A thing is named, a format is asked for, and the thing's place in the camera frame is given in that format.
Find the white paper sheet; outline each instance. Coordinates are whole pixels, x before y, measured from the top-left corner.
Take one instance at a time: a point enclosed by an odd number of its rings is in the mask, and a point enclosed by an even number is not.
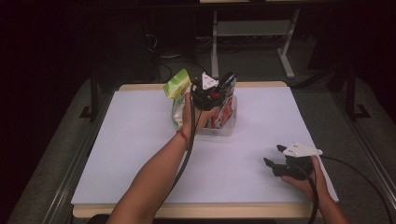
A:
[[[236,88],[234,94],[238,114],[233,135],[195,137],[187,168],[166,203],[305,201],[262,159],[284,162],[276,145],[293,141],[314,147],[290,89]],[[117,203],[140,167],[175,134],[171,108],[163,91],[117,91],[72,204]]]

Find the green package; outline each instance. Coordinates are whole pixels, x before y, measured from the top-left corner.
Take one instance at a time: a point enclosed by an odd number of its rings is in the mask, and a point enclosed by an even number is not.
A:
[[[183,68],[163,86],[163,90],[168,98],[175,99],[184,89],[189,87],[190,84],[189,74],[186,69]]]

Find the gray floor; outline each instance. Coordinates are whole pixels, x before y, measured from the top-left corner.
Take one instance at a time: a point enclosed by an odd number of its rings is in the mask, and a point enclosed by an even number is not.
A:
[[[313,40],[304,42],[295,40],[291,43],[288,57],[296,75],[293,80],[285,77],[280,60],[277,58],[276,48],[279,42],[269,39],[263,40],[259,46],[250,43],[238,52],[221,53],[219,73],[222,75],[234,71],[239,81],[281,80],[293,85],[317,72],[306,69],[314,44]],[[174,73],[181,68],[186,68],[189,73],[195,75],[202,73],[200,66],[185,63],[187,60],[176,58],[163,63]],[[198,54],[196,62],[210,72],[209,53]],[[161,72],[163,78],[169,74],[169,70],[165,67],[161,68]],[[396,163],[393,162],[396,153],[394,150],[396,126],[378,104],[369,86],[359,79],[356,103],[364,105],[372,117],[352,122],[343,108],[345,90],[331,93],[324,88],[326,81],[327,78],[323,78],[306,90],[293,91],[306,126],[316,146],[321,148],[326,156],[349,163],[375,183],[386,197],[395,220],[395,208],[387,197],[389,190],[384,191],[383,188],[389,187],[390,191],[395,190],[391,181],[396,181]],[[87,80],[65,113],[9,224],[87,222],[87,219],[72,218],[70,200],[87,160],[85,155],[90,149],[94,134],[100,127],[100,121],[104,117],[111,95],[101,93],[100,99],[103,110],[96,122],[79,117],[84,106],[90,105],[90,85]],[[384,206],[378,195],[361,176],[336,161],[323,162],[339,195],[339,204],[352,223],[388,223]],[[377,164],[377,167],[378,164],[382,165],[379,170],[387,171],[388,176],[383,178],[388,182],[383,182],[378,177],[378,169],[373,164]],[[306,223],[306,221],[285,219],[276,220],[276,223]]]

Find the dark background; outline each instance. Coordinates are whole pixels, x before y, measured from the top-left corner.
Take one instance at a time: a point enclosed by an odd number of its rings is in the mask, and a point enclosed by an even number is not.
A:
[[[210,32],[207,11],[184,12],[182,23],[162,12],[142,25],[146,15],[138,13],[79,11],[92,3],[96,2],[0,2],[0,223],[7,221],[75,93],[93,71],[104,90],[121,83],[150,82],[156,58],[145,50],[146,29],[156,32],[160,45],[187,43],[182,50],[191,57],[194,36]],[[318,39],[312,68],[325,68],[351,55],[358,76],[373,88],[393,120],[395,13],[391,3],[369,8],[306,8],[294,36]],[[175,22],[178,29],[170,29]]]

